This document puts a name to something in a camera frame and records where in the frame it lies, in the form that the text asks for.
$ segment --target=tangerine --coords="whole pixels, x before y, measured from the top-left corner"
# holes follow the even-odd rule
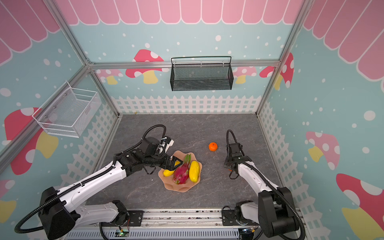
[[[217,150],[217,144],[215,142],[211,142],[209,145],[208,145],[208,148],[209,150],[211,150],[212,152],[216,151]]]

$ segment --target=wallpaper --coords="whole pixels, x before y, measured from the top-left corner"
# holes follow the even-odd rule
[[[292,83],[260,113],[313,240],[384,239],[383,10],[316,0],[282,70],[294,65]]]
[[[0,1],[0,151],[81,67],[42,0]]]
[[[172,91],[168,68],[96,73],[121,113],[255,113],[274,67],[233,67],[232,71],[232,90],[211,91]]]
[[[302,0],[57,0],[92,62],[278,59]]]
[[[77,87],[97,91],[89,76]],[[4,239],[46,239],[43,230],[17,234],[13,228],[39,206],[45,189],[58,189],[91,174],[116,120],[102,97],[101,102],[80,138],[48,135],[41,129],[0,175],[0,231]],[[35,215],[23,228],[37,226],[41,223]]]

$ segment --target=metal vent grille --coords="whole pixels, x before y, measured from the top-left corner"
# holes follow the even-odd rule
[[[111,240],[116,239],[237,239],[236,228],[184,228],[184,229],[131,229],[129,236],[115,237],[118,229],[104,229],[104,234]],[[103,239],[99,229],[75,229],[68,233],[66,240]]]
[[[231,62],[230,60],[228,61],[228,57],[221,58],[226,58],[226,61],[215,60],[214,63],[207,63],[206,61],[185,63],[185,58],[172,58],[170,77],[172,91],[232,89],[233,73]]]

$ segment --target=yellow mango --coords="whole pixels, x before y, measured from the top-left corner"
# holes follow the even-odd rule
[[[200,165],[197,161],[193,161],[189,167],[189,179],[192,182],[197,182],[200,174]]]
[[[176,162],[175,162],[175,166],[178,165],[179,163],[180,163],[179,161],[176,161]],[[163,175],[164,175],[164,177],[169,177],[169,176],[171,176],[174,172],[175,172],[175,171],[164,170]]]

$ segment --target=white polka dot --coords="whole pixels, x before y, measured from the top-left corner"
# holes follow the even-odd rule
[[[153,58],[158,58],[159,56],[158,56],[156,53],[151,52],[151,57],[153,57]]]
[[[11,95],[11,91],[8,88],[1,88],[0,94],[4,97],[9,97]]]
[[[324,151],[328,151],[328,150],[329,150],[329,145],[326,144],[326,143],[324,143],[324,144],[323,144],[323,150],[324,150]]]
[[[375,187],[373,185],[370,185],[369,183],[360,181],[361,187],[369,194],[378,196],[380,195],[383,190],[381,188]]]
[[[29,163],[33,163],[33,159],[35,158],[35,149],[29,150],[25,155],[25,160]]]
[[[6,146],[11,142],[11,140],[4,140],[1,142],[2,145]]]
[[[375,117],[376,113],[374,111],[369,110],[364,113],[364,119],[367,121],[372,121]]]
[[[340,155],[340,146],[336,146],[336,147],[334,148],[334,151],[335,151],[336,154],[339,154],[339,155]]]
[[[367,147],[363,147],[363,148],[362,148],[362,152],[363,152],[363,153],[369,153],[369,148],[367,148]]]
[[[343,191],[343,193],[349,198],[352,200],[352,202],[356,203],[357,206],[360,206],[360,199],[359,197],[357,196],[356,193],[354,193],[353,191],[351,190],[345,190]]]
[[[6,189],[11,189],[13,187],[13,185],[15,184],[15,181],[14,180],[9,180],[6,184],[5,184],[5,188]]]
[[[20,109],[21,113],[24,114],[25,116],[31,116],[35,111],[33,108],[22,108]]]
[[[331,170],[335,170],[335,165],[333,164],[333,162],[329,162],[329,163],[328,163],[328,167],[329,167],[329,169],[331,169]]]

